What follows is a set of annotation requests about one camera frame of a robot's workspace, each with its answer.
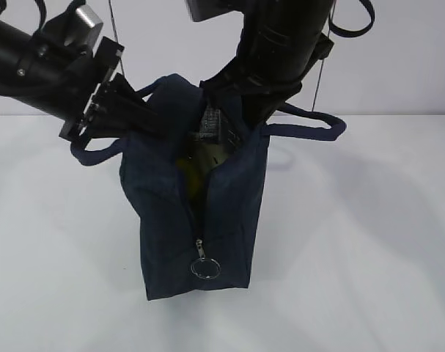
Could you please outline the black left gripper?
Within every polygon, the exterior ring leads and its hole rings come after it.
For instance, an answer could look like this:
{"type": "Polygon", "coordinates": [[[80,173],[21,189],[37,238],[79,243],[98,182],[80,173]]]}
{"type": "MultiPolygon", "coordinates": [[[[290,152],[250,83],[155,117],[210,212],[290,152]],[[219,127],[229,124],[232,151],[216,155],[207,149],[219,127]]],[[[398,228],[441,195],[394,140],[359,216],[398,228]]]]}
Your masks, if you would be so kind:
{"type": "Polygon", "coordinates": [[[65,140],[119,138],[128,132],[160,135],[158,115],[121,74],[112,76],[124,47],[103,37],[96,51],[86,50],[67,67],[71,111],[59,136],[65,140]]]}

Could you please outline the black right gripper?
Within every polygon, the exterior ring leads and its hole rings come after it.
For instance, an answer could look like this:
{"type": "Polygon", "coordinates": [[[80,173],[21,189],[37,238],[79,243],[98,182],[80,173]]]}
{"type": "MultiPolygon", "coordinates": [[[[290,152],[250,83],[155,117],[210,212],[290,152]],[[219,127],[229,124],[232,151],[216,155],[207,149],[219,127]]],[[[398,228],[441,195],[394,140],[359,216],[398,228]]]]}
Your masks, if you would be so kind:
{"type": "Polygon", "coordinates": [[[241,95],[248,127],[266,122],[284,103],[283,92],[295,95],[309,71],[329,55],[334,43],[323,33],[325,24],[244,22],[235,56],[200,87],[214,98],[241,95]]]}

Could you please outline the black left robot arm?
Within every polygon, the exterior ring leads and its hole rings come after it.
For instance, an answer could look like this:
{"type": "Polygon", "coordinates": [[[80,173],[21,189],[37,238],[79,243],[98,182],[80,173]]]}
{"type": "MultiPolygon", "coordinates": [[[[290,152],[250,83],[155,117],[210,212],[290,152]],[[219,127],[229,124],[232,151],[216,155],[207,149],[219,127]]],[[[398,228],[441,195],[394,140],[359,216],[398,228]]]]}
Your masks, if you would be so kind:
{"type": "Polygon", "coordinates": [[[156,112],[116,73],[124,48],[98,36],[102,25],[63,13],[29,35],[0,21],[0,96],[63,120],[59,135],[70,142],[162,137],[156,112]]]}

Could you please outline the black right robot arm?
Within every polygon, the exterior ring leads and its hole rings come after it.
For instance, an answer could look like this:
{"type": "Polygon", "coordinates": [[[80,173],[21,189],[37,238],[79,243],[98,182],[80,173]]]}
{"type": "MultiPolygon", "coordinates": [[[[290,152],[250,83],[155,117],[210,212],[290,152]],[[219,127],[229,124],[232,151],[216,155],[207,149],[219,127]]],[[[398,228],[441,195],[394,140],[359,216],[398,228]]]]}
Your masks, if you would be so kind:
{"type": "Polygon", "coordinates": [[[332,1],[247,1],[234,58],[201,87],[215,103],[241,100],[251,128],[266,122],[300,92],[317,58],[314,54],[332,1]]]}

